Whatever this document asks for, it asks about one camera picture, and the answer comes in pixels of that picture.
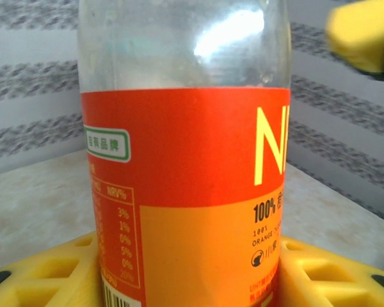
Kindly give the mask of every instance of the white countertop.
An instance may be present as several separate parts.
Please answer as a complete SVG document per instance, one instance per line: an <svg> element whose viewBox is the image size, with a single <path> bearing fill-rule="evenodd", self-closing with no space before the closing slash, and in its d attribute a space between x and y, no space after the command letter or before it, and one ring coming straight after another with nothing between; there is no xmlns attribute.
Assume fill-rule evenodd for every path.
<svg viewBox="0 0 384 307"><path fill-rule="evenodd" d="M384 270L384 220L286 170L283 234ZM0 266L94 229L85 151L0 175Z"/></svg>

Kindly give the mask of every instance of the striped wallpaper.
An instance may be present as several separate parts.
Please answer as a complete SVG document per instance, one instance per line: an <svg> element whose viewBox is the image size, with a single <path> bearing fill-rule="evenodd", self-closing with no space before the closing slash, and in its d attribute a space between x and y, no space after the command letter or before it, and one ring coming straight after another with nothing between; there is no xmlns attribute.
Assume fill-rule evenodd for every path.
<svg viewBox="0 0 384 307"><path fill-rule="evenodd" d="M289 162L384 219L384 83L332 56L347 0L289 0ZM0 0L0 172L84 148L77 0Z"/></svg>

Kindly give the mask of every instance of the bottle label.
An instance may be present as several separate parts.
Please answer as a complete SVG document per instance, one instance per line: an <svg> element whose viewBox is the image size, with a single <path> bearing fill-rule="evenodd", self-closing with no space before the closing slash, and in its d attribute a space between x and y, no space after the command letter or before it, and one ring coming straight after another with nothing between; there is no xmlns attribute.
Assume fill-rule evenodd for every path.
<svg viewBox="0 0 384 307"><path fill-rule="evenodd" d="M272 306L290 91L81 96L107 306Z"/></svg>

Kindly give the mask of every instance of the clear plastic bottle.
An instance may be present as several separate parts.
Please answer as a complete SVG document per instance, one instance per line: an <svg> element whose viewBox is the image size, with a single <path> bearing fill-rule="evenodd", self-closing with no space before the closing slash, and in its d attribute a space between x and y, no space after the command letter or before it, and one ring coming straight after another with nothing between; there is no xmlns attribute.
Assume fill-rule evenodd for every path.
<svg viewBox="0 0 384 307"><path fill-rule="evenodd" d="M78 41L107 306L273 304L286 1L80 0Z"/></svg>

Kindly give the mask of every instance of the green bordered logo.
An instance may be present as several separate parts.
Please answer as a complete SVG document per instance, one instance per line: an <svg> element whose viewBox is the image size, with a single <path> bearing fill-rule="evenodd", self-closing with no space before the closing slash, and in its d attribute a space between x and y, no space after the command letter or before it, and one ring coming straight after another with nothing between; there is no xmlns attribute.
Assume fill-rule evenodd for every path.
<svg viewBox="0 0 384 307"><path fill-rule="evenodd" d="M129 162L131 142L129 133L122 129L105 129L84 126L87 151L105 160Z"/></svg>

